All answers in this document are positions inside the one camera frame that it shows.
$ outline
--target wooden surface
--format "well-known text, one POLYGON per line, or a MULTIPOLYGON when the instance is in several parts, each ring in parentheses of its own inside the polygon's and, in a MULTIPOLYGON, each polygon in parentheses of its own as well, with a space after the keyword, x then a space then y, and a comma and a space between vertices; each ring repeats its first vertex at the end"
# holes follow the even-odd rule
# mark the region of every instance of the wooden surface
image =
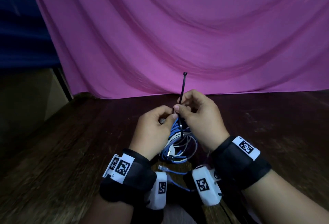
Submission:
MULTIPOLYGON (((138 117, 162 104, 173 106, 176 98, 79 98, 14 149, 2 147, 6 152, 1 157, 0 222, 77 223, 113 154, 128 147, 138 117)), ((211 98, 231 134, 255 144, 277 173, 329 209, 329 93, 211 98)), ((174 167, 192 168, 188 163, 174 167)), ((182 183, 180 177, 173 179, 182 183)), ((229 223, 219 206, 203 209, 208 223, 229 223)))

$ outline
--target pink fabric backdrop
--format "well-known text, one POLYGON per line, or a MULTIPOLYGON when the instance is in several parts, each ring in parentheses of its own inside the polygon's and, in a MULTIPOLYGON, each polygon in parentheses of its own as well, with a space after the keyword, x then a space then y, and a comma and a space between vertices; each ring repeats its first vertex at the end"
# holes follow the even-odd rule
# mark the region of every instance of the pink fabric backdrop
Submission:
POLYGON ((72 93, 329 88, 329 0, 37 0, 72 93))

